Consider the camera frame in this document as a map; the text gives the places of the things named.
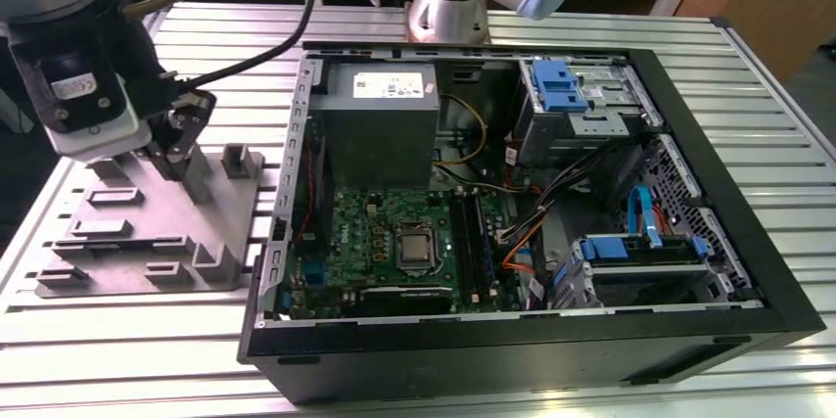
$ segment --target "sticker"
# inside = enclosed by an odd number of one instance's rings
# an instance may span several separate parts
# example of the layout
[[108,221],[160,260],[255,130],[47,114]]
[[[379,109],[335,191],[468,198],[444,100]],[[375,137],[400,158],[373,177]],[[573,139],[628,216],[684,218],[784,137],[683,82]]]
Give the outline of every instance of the sticker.
[[49,87],[52,87],[52,93],[55,93],[59,100],[72,100],[73,98],[84,97],[99,89],[96,77],[91,73],[52,82]]
[[584,97],[604,98],[604,92],[599,88],[584,88]]
[[517,150],[511,147],[505,147],[505,163],[511,166],[517,164]]
[[547,293],[547,290],[544,289],[544,285],[540,284],[540,282],[535,278],[532,278],[528,283],[528,290],[535,296],[537,296],[537,299],[544,299],[544,294]]
[[420,72],[361,72],[353,76],[355,98],[423,98]]

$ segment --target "yellow wire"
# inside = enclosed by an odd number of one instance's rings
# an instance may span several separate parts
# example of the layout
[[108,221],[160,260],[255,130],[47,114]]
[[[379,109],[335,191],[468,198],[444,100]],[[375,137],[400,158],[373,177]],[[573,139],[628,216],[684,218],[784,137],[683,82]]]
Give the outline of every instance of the yellow wire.
[[476,118],[476,120],[480,122],[480,127],[483,128],[483,139],[480,141],[480,146],[476,148],[476,150],[469,155],[461,157],[460,159],[457,159],[455,161],[435,161],[432,163],[433,165],[456,165],[459,163],[467,162],[469,159],[472,159],[483,151],[484,144],[487,143],[487,124],[484,123],[484,119],[480,116],[480,114],[476,113],[476,110],[473,109],[473,107],[471,105],[468,105],[468,102],[465,102],[461,98],[455,97],[453,95],[447,95],[447,94],[439,95],[439,96],[449,98],[452,101],[459,103],[459,105],[465,107],[468,109],[468,111],[471,112],[471,114],[473,115],[473,117]]

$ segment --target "aluminum extrusion table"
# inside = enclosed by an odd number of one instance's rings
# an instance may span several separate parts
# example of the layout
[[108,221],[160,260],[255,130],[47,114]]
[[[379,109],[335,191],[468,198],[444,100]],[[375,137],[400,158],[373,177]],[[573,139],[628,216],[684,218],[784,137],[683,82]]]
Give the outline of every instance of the aluminum extrusion table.
[[[180,4],[151,22],[161,62],[216,70],[277,44],[295,6]],[[836,413],[836,152],[740,42],[701,19],[491,13],[493,43],[651,48],[728,165],[772,240],[831,328],[791,347],[748,354],[664,386],[372,402],[312,410],[387,416],[681,416]],[[399,10],[320,8],[305,39],[403,41]],[[300,49],[212,84],[219,108],[207,152],[247,142],[267,157],[248,263],[267,237]],[[93,177],[63,160],[0,261],[0,411],[16,416],[207,416],[295,413],[257,370],[235,361],[245,290],[43,300],[27,273],[41,243]]]

